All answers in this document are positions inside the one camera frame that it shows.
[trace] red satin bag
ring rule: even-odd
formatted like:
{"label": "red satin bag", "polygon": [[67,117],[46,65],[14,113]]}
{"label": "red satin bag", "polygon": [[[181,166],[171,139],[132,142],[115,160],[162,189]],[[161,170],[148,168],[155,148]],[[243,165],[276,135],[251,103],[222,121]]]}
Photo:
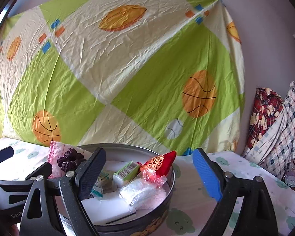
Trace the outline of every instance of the red satin bag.
{"label": "red satin bag", "polygon": [[153,170],[156,173],[156,178],[167,176],[169,169],[176,158],[176,151],[171,151],[167,154],[161,154],[153,157],[144,165],[140,166],[140,171]]}

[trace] wall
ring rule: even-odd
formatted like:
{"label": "wall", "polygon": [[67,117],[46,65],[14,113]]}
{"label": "wall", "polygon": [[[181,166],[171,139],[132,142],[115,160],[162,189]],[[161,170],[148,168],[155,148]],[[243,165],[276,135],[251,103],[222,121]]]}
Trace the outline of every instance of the wall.
{"label": "wall", "polygon": [[[49,0],[19,0],[17,14]],[[245,146],[256,87],[269,87],[284,98],[295,81],[295,9],[288,0],[223,0],[234,19],[245,59],[246,104],[237,152]]]}

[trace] pink towel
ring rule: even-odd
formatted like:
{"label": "pink towel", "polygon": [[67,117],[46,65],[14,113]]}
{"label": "pink towel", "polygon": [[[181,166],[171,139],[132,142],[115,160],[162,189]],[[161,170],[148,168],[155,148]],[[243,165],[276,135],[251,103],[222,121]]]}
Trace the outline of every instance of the pink towel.
{"label": "pink towel", "polygon": [[52,165],[53,171],[49,178],[62,177],[65,173],[58,166],[57,159],[59,156],[64,156],[66,151],[69,151],[69,148],[74,148],[78,153],[84,155],[84,159],[89,159],[92,153],[85,151],[79,147],[72,145],[64,144],[61,142],[51,141],[50,143],[50,153],[48,155],[48,162]]}

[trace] green and cream sheet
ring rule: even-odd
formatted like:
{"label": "green and cream sheet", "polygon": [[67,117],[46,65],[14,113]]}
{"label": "green and cream sheet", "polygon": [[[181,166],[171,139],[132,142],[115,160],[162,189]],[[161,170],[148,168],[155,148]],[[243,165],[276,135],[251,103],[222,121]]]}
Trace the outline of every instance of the green and cream sheet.
{"label": "green and cream sheet", "polygon": [[52,0],[0,32],[0,135],[234,150],[243,75],[221,0]]}

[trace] white baseball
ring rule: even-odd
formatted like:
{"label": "white baseball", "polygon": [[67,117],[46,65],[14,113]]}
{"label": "white baseball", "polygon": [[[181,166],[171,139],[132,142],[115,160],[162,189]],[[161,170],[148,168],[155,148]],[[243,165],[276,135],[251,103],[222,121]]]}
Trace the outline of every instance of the white baseball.
{"label": "white baseball", "polygon": [[172,120],[164,131],[167,139],[174,139],[180,135],[183,130],[183,122],[179,119]]}

